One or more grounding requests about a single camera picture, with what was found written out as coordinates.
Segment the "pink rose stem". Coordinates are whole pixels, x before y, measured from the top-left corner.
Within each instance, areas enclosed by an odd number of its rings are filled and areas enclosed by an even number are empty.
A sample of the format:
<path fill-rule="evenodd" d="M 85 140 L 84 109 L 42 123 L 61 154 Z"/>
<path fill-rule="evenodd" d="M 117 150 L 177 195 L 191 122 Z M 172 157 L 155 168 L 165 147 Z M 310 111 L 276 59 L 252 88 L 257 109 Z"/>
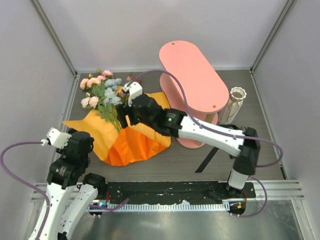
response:
<path fill-rule="evenodd" d="M 89 92 L 86 97 L 81 100 L 83 109 L 96 110 L 96 115 L 107 123 L 111 123 L 119 133 L 122 129 L 118 119 L 116 106 L 111 102 L 110 98 L 103 96 L 93 96 Z"/>

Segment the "orange flower bouquet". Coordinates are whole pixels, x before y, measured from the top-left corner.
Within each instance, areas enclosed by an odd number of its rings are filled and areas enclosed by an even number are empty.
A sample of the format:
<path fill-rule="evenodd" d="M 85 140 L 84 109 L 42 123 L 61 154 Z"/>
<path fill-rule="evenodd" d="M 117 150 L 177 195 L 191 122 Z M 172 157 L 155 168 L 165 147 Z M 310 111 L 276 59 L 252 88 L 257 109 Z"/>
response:
<path fill-rule="evenodd" d="M 124 167 L 148 160 L 171 145 L 169 136 L 162 136 L 142 123 L 118 130 L 111 121 L 104 120 L 97 109 L 92 109 L 82 120 L 63 123 L 89 133 L 94 138 L 93 152 L 111 166 Z"/>

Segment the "black ribbon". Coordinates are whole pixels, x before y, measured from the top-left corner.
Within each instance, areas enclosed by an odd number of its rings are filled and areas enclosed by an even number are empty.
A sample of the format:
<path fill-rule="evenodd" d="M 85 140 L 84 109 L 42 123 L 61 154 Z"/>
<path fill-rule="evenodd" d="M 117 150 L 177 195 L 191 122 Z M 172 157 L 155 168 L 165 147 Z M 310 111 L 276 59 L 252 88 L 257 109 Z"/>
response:
<path fill-rule="evenodd" d="M 226 129 L 241 130 L 238 126 L 234 124 L 220 124 L 219 126 Z M 204 169 L 207 167 L 207 165 L 210 163 L 212 158 L 215 156 L 215 154 L 218 152 L 218 150 L 219 149 L 217 147 L 213 147 L 212 150 L 209 152 L 209 154 L 205 157 L 205 159 L 199 165 L 199 167 L 195 170 L 195 173 L 202 173 Z"/>

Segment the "orange rose stem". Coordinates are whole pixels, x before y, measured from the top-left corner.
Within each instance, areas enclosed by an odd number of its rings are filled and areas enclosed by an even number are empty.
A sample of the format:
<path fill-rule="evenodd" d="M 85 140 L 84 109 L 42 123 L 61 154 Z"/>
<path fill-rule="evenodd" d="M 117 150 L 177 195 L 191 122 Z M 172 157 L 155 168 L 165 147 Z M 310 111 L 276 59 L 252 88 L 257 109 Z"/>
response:
<path fill-rule="evenodd" d="M 85 92 L 86 98 L 98 97 L 104 100 L 105 97 L 105 82 L 107 78 L 104 75 L 98 75 L 94 77 L 90 74 L 87 78 L 80 81 L 80 89 Z"/>

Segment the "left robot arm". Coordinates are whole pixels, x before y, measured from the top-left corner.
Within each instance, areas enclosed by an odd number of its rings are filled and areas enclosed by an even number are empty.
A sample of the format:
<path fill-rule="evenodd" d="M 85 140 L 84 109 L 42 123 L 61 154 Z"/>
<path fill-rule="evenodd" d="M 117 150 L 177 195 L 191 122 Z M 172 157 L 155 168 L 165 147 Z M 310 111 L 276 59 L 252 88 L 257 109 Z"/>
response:
<path fill-rule="evenodd" d="M 107 192 L 103 176 L 85 173 L 94 138 L 84 131 L 51 128 L 41 145 L 55 147 L 60 156 L 49 167 L 45 200 L 29 239 L 69 240 L 91 202 Z"/>

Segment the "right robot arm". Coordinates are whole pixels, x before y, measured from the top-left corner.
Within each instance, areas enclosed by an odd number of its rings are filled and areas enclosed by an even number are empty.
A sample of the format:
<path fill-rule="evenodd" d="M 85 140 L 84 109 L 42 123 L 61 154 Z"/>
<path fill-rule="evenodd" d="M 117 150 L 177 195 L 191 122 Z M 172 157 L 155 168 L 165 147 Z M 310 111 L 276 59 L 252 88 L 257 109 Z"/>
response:
<path fill-rule="evenodd" d="M 260 143 L 257 131 L 229 129 L 191 117 L 184 111 L 162 108 L 154 98 L 141 94 L 118 104 L 117 119 L 122 128 L 144 124 L 162 136 L 191 139 L 216 147 L 235 157 L 226 193 L 233 198 L 243 193 L 248 177 L 256 173 Z"/>

